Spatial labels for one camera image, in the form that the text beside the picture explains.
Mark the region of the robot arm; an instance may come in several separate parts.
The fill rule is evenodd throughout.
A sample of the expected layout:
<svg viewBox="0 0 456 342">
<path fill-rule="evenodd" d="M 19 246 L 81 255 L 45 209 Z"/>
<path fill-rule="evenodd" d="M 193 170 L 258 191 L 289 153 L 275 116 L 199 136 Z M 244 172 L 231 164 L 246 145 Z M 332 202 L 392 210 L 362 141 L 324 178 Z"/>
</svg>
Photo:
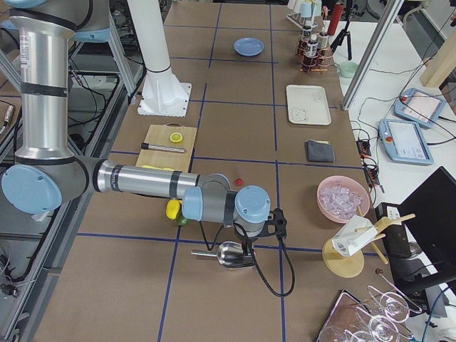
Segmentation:
<svg viewBox="0 0 456 342">
<path fill-rule="evenodd" d="M 68 147 L 68 42 L 110 38 L 107 1 L 10 1 L 19 31 L 23 143 L 1 178 L 5 198 L 28 214 L 60 207 L 86 192 L 130 192 L 179 200 L 182 215 L 267 235 L 270 199 L 257 186 L 231 190 L 224 175 L 117 165 Z"/>
</svg>

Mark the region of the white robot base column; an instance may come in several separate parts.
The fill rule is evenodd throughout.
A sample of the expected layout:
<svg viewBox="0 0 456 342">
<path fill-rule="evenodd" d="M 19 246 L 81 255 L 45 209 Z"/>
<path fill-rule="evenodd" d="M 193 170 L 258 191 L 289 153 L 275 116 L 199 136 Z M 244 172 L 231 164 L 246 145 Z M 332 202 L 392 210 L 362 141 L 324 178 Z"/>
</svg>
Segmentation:
<svg viewBox="0 0 456 342">
<path fill-rule="evenodd" d="M 131 0 L 128 6 L 146 68 L 138 113 L 182 118 L 192 85 L 172 72 L 159 2 Z"/>
</svg>

